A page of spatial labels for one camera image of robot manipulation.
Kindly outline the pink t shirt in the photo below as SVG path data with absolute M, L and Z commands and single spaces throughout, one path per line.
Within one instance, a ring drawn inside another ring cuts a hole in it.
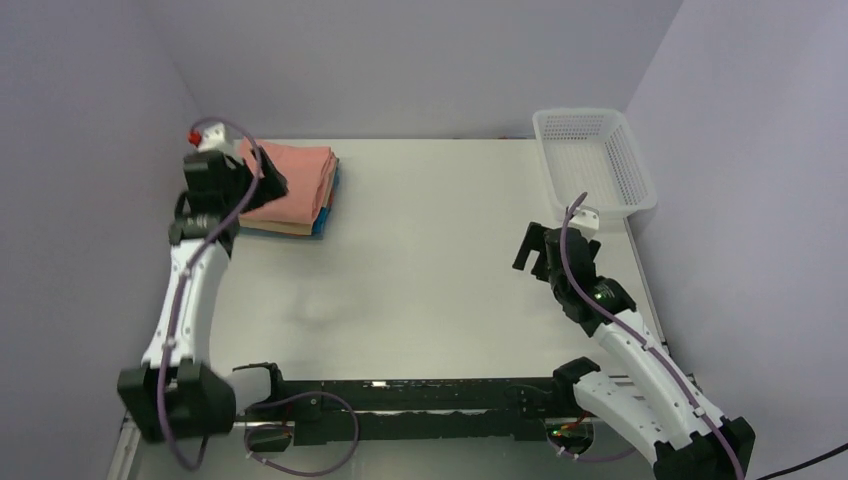
M 337 157 L 329 146 L 298 147 L 258 140 L 270 161 L 287 180 L 288 193 L 255 210 L 245 212 L 242 219 L 262 222 L 312 224 L 319 216 L 330 174 L 336 169 Z

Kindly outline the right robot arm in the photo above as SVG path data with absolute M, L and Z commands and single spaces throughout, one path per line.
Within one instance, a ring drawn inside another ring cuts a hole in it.
M 635 300 L 596 271 L 600 242 L 583 228 L 528 225 L 513 267 L 549 284 L 566 317 L 618 362 L 637 390 L 630 395 L 594 361 L 558 367 L 547 409 L 580 410 L 603 420 L 650 464 L 657 479 L 743 479 L 755 441 L 742 417 L 728 418 L 672 361 Z

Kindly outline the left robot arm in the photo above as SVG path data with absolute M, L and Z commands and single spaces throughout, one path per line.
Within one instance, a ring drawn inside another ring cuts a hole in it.
M 285 177 L 263 148 L 212 149 L 183 159 L 187 188 L 168 229 L 170 278 L 160 319 L 138 367 L 119 374 L 117 392 L 144 440 L 207 438 L 230 432 L 240 413 L 264 420 L 287 406 L 282 372 L 271 362 L 228 375 L 209 365 L 221 281 L 239 233 L 238 216 L 285 196 Z

